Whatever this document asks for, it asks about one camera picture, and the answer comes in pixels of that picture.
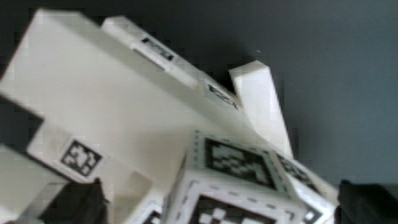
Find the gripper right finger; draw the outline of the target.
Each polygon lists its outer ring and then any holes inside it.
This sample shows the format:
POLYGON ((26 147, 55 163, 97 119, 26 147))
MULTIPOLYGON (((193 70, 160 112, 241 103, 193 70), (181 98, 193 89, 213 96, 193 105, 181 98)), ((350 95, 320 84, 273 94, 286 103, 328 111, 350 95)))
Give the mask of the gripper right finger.
POLYGON ((398 224, 398 198, 380 184, 339 183, 334 224, 398 224))

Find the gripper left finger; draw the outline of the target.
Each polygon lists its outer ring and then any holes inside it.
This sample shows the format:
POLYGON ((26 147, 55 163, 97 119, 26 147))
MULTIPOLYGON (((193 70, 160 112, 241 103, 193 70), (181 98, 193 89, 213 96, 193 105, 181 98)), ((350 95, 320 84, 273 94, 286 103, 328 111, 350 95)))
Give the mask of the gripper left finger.
POLYGON ((101 181, 69 183, 39 216, 44 224, 108 224, 101 181))

